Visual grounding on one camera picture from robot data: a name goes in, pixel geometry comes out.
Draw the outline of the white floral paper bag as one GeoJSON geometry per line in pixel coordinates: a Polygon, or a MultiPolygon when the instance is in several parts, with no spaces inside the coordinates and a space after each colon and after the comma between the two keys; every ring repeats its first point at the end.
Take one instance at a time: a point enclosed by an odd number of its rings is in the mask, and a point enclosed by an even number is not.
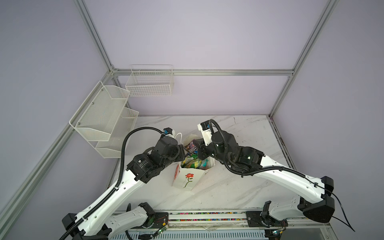
{"type": "MultiPolygon", "coordinates": [[[[201,137],[197,135],[189,135],[183,141],[183,147],[189,144],[193,140],[200,140],[201,137]]],[[[192,190],[203,176],[205,176],[208,171],[215,166],[215,159],[208,157],[209,160],[208,166],[206,169],[185,169],[181,168],[181,162],[177,164],[174,180],[172,186],[177,189],[183,189],[186,191],[192,190]]]]}

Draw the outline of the yellow-green snack packet back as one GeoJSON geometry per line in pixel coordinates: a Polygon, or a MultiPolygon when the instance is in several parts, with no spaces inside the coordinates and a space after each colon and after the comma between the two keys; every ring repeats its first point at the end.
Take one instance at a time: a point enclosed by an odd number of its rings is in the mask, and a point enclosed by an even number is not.
{"type": "Polygon", "coordinates": [[[198,169],[202,165],[202,160],[193,157],[186,157],[181,162],[181,168],[185,169],[198,169]]]}

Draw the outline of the teal snack packet top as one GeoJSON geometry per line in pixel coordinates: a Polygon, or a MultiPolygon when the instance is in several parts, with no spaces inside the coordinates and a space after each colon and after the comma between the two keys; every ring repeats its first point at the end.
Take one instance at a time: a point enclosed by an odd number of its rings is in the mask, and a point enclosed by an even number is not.
{"type": "Polygon", "coordinates": [[[209,163],[208,159],[205,159],[204,161],[202,161],[202,164],[200,165],[200,169],[206,169],[208,166],[208,163],[209,163]]]}

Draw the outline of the brown purple candy bar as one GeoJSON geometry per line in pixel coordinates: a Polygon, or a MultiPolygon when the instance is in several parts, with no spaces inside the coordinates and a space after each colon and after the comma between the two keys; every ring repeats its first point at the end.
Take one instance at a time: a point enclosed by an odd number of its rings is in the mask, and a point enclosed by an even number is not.
{"type": "Polygon", "coordinates": [[[198,157],[198,147],[195,145],[194,141],[191,141],[189,144],[184,146],[184,150],[186,151],[185,157],[198,157]]]}

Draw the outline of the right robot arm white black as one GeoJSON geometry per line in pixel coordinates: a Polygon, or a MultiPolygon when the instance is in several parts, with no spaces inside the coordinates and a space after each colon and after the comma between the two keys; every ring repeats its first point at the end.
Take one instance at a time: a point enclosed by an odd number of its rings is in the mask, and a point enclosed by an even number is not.
{"type": "Polygon", "coordinates": [[[265,202],[261,214],[265,226],[295,217],[330,222],[335,212],[333,179],[311,177],[284,166],[255,148],[240,146],[226,131],[203,130],[202,136],[197,141],[199,156],[214,158],[235,175],[261,177],[296,194],[291,200],[265,202]]]}

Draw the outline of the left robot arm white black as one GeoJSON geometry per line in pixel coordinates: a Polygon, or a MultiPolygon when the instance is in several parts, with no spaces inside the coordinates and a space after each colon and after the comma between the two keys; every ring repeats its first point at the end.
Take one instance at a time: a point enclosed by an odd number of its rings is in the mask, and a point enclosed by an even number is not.
{"type": "Polygon", "coordinates": [[[77,214],[67,214],[62,222],[66,232],[62,240],[109,240],[135,227],[150,227],[155,211],[148,203],[120,215],[115,211],[135,191],[143,187],[162,170],[184,159],[184,150],[178,141],[161,136],[155,147],[134,157],[127,165],[121,165],[118,180],[96,201],[77,214]]]}

